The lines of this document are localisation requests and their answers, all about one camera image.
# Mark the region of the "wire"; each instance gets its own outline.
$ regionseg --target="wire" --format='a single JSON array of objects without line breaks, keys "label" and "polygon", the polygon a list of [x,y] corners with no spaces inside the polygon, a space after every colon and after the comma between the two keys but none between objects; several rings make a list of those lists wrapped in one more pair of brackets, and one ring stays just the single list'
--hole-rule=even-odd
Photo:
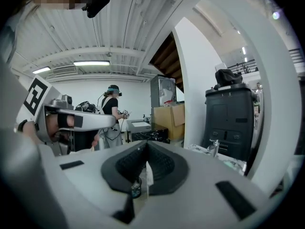
[{"label": "wire", "polygon": [[[123,122],[122,122],[122,124],[121,124],[120,133],[119,133],[114,139],[118,138],[118,136],[121,135],[121,131],[122,131],[122,127],[123,127],[124,120],[125,120],[125,119],[123,119]],[[114,140],[114,139],[111,139],[111,138],[107,137],[107,136],[105,135],[105,132],[104,132],[104,136],[106,137],[106,139],[109,139],[109,140],[112,140],[112,141]]]},{"label": "wire", "polygon": [[100,97],[99,97],[99,99],[97,100],[97,107],[99,106],[99,100],[100,100],[100,98],[103,96],[104,94],[102,94]]}]

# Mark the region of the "railing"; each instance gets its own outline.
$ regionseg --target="railing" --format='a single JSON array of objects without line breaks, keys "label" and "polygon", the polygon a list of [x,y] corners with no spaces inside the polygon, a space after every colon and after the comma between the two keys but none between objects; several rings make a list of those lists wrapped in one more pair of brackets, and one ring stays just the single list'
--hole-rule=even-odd
[{"label": "railing", "polygon": [[[300,49],[292,49],[289,50],[291,59],[293,63],[301,63],[304,62],[304,57],[301,53]],[[232,65],[228,67],[229,70],[231,70],[235,74],[248,74],[252,72],[258,71],[256,62],[254,59],[249,60],[248,62],[242,62],[238,63],[236,65]]]},{"label": "railing", "polygon": [[228,67],[235,74],[248,74],[251,72],[258,71],[256,62],[254,59],[249,60],[247,63],[239,63],[233,66]]}]

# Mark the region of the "staircase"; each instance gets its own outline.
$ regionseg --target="staircase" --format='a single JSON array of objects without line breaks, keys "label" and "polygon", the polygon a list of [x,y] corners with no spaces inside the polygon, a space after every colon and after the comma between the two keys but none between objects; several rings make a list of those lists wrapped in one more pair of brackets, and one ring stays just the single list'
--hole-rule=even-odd
[{"label": "staircase", "polygon": [[161,71],[165,76],[174,78],[176,86],[183,91],[183,79],[179,55],[173,34],[171,33],[153,56],[150,64]]}]

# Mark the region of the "black t-shirt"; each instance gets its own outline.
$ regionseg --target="black t-shirt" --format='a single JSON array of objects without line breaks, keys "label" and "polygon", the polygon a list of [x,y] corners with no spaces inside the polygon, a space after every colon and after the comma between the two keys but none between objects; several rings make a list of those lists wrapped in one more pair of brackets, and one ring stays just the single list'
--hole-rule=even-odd
[{"label": "black t-shirt", "polygon": [[[102,100],[102,106],[104,105],[105,99],[107,97],[104,97]],[[111,98],[108,100],[106,103],[105,107],[103,108],[104,114],[105,115],[111,115],[112,114],[112,107],[118,107],[119,106],[119,101],[116,98]]]}]

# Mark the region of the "white pillar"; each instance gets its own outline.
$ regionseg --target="white pillar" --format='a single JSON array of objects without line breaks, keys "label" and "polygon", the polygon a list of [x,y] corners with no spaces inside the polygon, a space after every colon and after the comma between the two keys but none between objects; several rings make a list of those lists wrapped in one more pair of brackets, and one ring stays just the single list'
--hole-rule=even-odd
[{"label": "white pillar", "polygon": [[248,2],[209,1],[238,28],[257,62],[264,86],[265,119],[262,140],[248,178],[263,192],[271,194],[288,168],[300,133],[302,105],[295,67],[275,28]]},{"label": "white pillar", "polygon": [[187,18],[174,28],[185,98],[184,147],[202,145],[205,128],[205,91],[217,84],[215,66],[222,61],[206,37]]}]

